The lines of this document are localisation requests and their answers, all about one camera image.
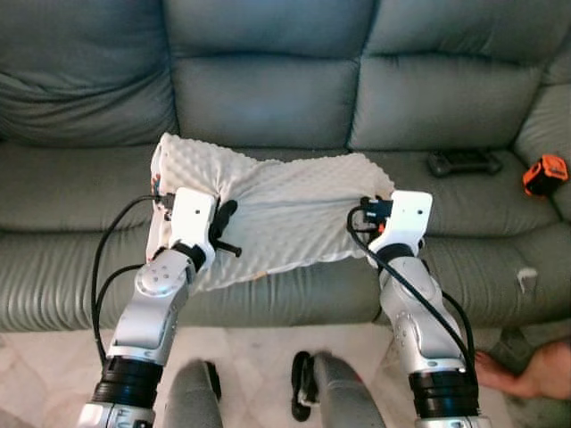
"sofa cushion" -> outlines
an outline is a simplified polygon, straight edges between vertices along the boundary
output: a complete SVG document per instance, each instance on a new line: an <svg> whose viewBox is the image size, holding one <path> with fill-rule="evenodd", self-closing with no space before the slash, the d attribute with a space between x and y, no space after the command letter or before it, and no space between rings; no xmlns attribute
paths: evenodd
<svg viewBox="0 0 571 428"><path fill-rule="evenodd" d="M231 147L341 148L357 77L350 60L175 59L180 134Z"/></svg>
<svg viewBox="0 0 571 428"><path fill-rule="evenodd" d="M113 234L103 252L100 285L114 270L145 261L148 225ZM89 286L98 233L0 232L0 331L88 328ZM102 323L111 327L133 293L121 276L105 299ZM307 325L371 321L378 282L363 260L316 264L247 284L195 295L183 325Z"/></svg>
<svg viewBox="0 0 571 428"><path fill-rule="evenodd" d="M113 146L177 130L159 0L5 0L0 46L0 137Z"/></svg>
<svg viewBox="0 0 571 428"><path fill-rule="evenodd" d="M428 236L421 256L472 325L525 325L571 317L568 223L511 237ZM517 273L529 267L537 270L537 281L523 291Z"/></svg>
<svg viewBox="0 0 571 428"><path fill-rule="evenodd" d="M444 55L364 58L349 146L355 150L507 147L541 70Z"/></svg>
<svg viewBox="0 0 571 428"><path fill-rule="evenodd" d="M367 37L373 0L166 0L176 58L235 53L352 58Z"/></svg>
<svg viewBox="0 0 571 428"><path fill-rule="evenodd" d="M150 193L154 145L55 149L0 144L0 183L6 209L0 229L20 232L98 232L131 199ZM150 221L150 202L119 228Z"/></svg>
<svg viewBox="0 0 571 428"><path fill-rule="evenodd" d="M383 0L367 51L442 52L540 62L553 55L569 19L568 0Z"/></svg>
<svg viewBox="0 0 571 428"><path fill-rule="evenodd" d="M486 173L436 178L426 164L428 152L365 152L394 181L396 188L420 190L434 197L430 235L510 236L559 221L547 200L527 196L526 168L509 151L495 151L503 168Z"/></svg>

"marble floor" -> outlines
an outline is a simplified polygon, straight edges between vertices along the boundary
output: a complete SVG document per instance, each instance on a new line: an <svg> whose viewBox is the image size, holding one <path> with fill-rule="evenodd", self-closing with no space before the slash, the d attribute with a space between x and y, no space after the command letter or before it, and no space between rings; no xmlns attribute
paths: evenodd
<svg viewBox="0 0 571 428"><path fill-rule="evenodd" d="M108 342L110 331L104 331ZM414 407L399 369L391 331L378 325L224 329L186 327L178 331L159 386L155 427L162 427L165 400L176 372L190 359L218 368L220 412L226 428L320 427L319 411L296 423L290 414L290 369L299 350L330 350L344 358L364 382L388 428L412 427ZM98 380L91 333L0 334L0 426L74 427ZM494 427L516 428L506 401L482 388L480 405Z"/></svg>

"silver robot arm segment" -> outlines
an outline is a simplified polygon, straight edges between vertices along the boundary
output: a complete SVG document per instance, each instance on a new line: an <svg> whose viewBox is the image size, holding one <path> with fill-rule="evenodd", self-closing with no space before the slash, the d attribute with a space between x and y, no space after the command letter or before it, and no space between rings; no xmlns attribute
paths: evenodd
<svg viewBox="0 0 571 428"><path fill-rule="evenodd" d="M439 284L416 256L426 232L432 205L428 193L395 191L386 203L382 234L369 249L400 273L443 317L459 336L459 327L443 305ZM459 346L440 322L386 269L381 268L380 302L389 317L399 351L401 368L415 394L417 428L490 428L480 416L477 385L467 371Z"/></svg>
<svg viewBox="0 0 571 428"><path fill-rule="evenodd" d="M206 193L177 190L169 248L157 251L137 271L133 297L120 317L101 381L83 407L78 428L153 426L156 387L170 354L178 311L193 291L196 273L214 261L210 231L216 208L216 200Z"/></svg>

